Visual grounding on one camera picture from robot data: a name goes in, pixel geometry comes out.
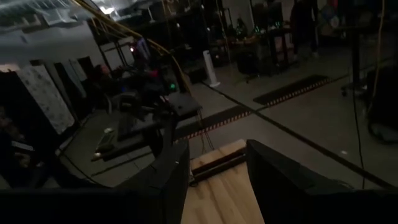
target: wooden platform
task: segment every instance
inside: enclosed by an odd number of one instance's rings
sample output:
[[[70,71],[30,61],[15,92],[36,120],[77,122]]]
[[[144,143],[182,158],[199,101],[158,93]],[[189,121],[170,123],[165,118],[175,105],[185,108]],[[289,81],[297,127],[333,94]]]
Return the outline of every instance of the wooden platform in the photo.
[[[192,169],[246,147],[239,140],[192,160]],[[183,224],[264,223],[249,181],[246,163],[188,188]]]

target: floor mat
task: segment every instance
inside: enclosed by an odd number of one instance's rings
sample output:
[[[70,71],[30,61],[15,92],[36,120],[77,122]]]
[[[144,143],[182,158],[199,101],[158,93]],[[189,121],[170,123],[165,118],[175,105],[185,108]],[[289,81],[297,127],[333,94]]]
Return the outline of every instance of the floor mat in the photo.
[[[264,106],[274,106],[293,97],[314,90],[330,82],[330,78],[323,75],[311,75],[278,90],[266,93],[253,99],[254,102]]]
[[[178,128],[175,130],[175,139],[191,139],[199,134],[214,130],[247,115],[249,115],[249,111],[246,108],[243,108],[242,106],[234,106],[230,109],[204,118],[201,121],[201,124],[199,122],[194,122]]]

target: concrete floor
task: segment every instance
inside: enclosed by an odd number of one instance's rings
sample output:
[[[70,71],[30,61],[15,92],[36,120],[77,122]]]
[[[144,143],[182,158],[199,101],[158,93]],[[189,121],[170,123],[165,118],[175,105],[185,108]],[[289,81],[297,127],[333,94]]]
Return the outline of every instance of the concrete floor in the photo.
[[[383,57],[390,57],[392,50],[384,44],[382,48]],[[374,46],[362,48],[362,67],[374,62],[374,52]],[[242,76],[234,64],[217,68],[216,74],[221,82],[217,89],[242,104],[258,109],[262,105],[253,102],[252,99],[259,95],[271,92],[309,75],[318,74],[337,78],[349,72],[351,54],[348,48],[320,49],[320,55],[319,59],[301,62],[299,66],[293,67],[281,75],[258,78],[249,84],[238,82]],[[352,97],[343,98],[340,91],[340,87],[348,82],[349,78],[343,78],[315,91],[262,110],[261,113],[359,166]],[[203,106],[204,117],[236,106],[232,101],[202,84],[193,85],[192,93]],[[369,136],[366,130],[363,108],[363,105],[358,103],[365,169],[390,184],[398,185],[398,177],[395,175],[395,168],[398,164],[397,146],[381,145]],[[100,133],[111,123],[116,122],[117,118],[118,114],[109,117],[103,112],[97,112],[70,144],[66,155],[86,174],[94,174],[149,151],[148,148],[144,148],[108,162],[90,161],[95,150],[94,145],[100,140]],[[179,125],[182,126],[194,120],[190,119]],[[319,174],[331,179],[342,180],[354,188],[361,188],[362,177],[360,175],[256,115],[250,115],[210,131],[209,135],[216,148],[238,139],[258,140]],[[205,141],[205,151],[203,151],[200,137],[195,137],[190,140],[190,150],[191,157],[194,158],[211,149]],[[144,168],[153,160],[152,155],[145,156],[93,178],[101,184],[115,186],[136,174],[139,169]],[[64,163],[71,168],[74,174],[83,178],[67,161],[64,161]],[[56,183],[50,180],[46,183],[46,186],[53,187],[56,186]],[[379,186],[366,181],[366,188],[375,189]]]

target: ceiling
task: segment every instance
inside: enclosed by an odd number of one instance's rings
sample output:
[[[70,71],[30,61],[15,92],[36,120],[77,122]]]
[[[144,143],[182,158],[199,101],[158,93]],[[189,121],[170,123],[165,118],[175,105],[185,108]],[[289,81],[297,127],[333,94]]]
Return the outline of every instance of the ceiling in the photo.
[[[117,20],[117,11],[135,3],[153,0],[84,0],[94,7],[110,12]],[[0,32],[18,29],[45,29],[52,26],[75,26],[92,15],[72,0],[0,0]]]

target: black chair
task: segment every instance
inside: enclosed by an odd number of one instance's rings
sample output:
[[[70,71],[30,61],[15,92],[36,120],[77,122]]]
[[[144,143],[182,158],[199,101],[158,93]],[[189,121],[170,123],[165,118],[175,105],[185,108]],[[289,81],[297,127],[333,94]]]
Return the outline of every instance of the black chair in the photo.
[[[238,71],[245,75],[246,83],[253,78],[260,77],[258,63],[259,59],[254,52],[241,52],[236,56],[236,63],[238,64]]]

